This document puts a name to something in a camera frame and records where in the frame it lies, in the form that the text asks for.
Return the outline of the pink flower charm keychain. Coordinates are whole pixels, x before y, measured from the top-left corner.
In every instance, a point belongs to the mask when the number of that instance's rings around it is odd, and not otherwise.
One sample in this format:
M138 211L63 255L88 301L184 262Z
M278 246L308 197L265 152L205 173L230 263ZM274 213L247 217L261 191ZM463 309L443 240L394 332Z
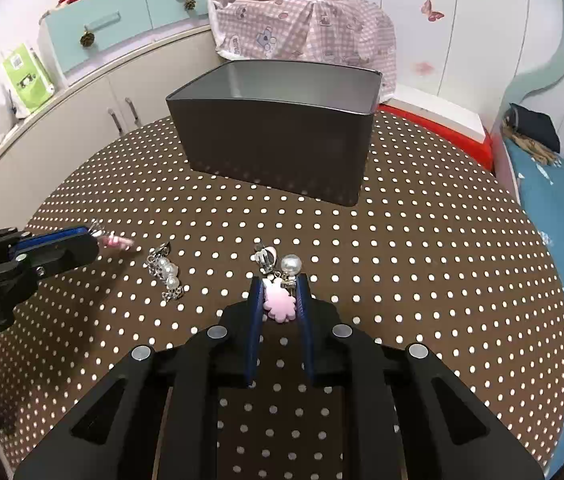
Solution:
M296 276L303 262L294 254L280 257L274 246L258 245L253 261L257 264L265 285L263 308L268 318L283 324L296 318Z

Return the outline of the white low cabinet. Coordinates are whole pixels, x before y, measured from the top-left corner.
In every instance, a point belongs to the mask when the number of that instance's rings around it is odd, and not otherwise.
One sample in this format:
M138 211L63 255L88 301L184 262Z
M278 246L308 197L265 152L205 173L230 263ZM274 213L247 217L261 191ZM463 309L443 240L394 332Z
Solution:
M134 50L58 93L0 144L0 228L24 226L83 162L166 117L168 94L220 62L201 26Z

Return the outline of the green white paper bag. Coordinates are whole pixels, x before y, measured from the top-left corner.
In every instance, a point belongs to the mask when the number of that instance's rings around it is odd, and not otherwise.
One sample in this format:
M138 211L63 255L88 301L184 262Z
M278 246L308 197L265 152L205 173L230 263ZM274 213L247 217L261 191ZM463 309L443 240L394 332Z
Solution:
M5 87L15 116L25 119L55 95L55 85L36 52L20 44L2 58Z

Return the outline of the red and white stool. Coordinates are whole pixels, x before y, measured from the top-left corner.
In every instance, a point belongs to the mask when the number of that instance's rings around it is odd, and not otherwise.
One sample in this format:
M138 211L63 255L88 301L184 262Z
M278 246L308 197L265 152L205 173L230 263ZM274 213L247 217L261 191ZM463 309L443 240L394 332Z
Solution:
M494 169L491 136L477 113L404 84L397 84L393 97L379 107L438 134L484 169Z

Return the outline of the white wardrobe doors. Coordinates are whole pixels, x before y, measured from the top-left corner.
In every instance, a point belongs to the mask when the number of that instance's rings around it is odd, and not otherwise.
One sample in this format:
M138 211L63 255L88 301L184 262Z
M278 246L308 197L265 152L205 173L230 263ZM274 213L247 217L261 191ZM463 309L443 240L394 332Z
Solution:
M370 0L395 26L398 84L439 96L493 127L517 70L546 61L562 36L564 0Z

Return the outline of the dark rectangular storage box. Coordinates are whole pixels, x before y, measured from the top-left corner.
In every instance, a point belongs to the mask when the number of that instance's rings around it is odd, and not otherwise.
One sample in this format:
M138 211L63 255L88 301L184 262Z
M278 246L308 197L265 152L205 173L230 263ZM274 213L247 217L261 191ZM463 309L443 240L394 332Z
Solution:
M224 63L167 96L193 169L355 206L381 73L316 62Z

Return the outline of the dark folded clothes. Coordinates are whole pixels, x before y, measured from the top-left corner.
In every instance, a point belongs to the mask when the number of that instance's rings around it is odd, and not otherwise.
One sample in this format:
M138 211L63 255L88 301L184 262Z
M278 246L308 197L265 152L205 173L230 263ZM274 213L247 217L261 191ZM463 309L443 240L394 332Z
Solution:
M502 119L501 133L540 164L557 162L560 140L547 114L510 103Z

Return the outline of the left pinecone drawer ornament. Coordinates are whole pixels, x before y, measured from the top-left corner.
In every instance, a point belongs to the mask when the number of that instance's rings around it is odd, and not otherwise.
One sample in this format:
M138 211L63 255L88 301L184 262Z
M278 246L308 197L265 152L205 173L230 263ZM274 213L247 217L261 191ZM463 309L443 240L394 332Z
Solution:
M80 44L83 48L90 48L94 44L94 34L86 30L80 37Z

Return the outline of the pink checkered cloth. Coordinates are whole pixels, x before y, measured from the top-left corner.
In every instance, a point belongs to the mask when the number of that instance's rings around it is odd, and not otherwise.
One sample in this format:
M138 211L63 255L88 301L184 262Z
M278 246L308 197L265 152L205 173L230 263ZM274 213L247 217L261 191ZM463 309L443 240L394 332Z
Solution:
M376 70L379 101L397 88L397 40L370 0L207 0L216 52L229 61L290 60Z

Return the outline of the pink butterfly sticker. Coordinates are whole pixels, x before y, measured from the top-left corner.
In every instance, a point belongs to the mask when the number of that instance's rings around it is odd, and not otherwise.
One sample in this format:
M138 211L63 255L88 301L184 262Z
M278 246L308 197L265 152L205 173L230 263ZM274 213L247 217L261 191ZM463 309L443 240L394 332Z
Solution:
M434 10L431 0L425 0L421 7L421 12L426 16L427 21L434 23L442 20L444 14L440 11Z

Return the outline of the brown polka dot tablecloth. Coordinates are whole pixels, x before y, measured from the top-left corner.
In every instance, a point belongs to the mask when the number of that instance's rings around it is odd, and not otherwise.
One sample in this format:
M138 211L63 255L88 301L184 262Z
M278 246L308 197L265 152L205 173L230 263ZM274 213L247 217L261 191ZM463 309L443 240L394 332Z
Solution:
M197 171L171 120L27 222L0 334L19 479L539 479L564 291L530 219L385 113L351 206Z

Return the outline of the teal drawer unit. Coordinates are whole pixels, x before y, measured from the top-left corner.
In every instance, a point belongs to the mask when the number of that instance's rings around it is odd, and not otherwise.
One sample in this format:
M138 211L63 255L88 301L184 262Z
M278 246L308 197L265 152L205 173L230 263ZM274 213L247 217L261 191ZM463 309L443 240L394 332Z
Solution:
M208 24L207 0L79 0L47 15L40 24L38 48L44 66L61 86L153 41ZM88 30L94 44L83 48Z

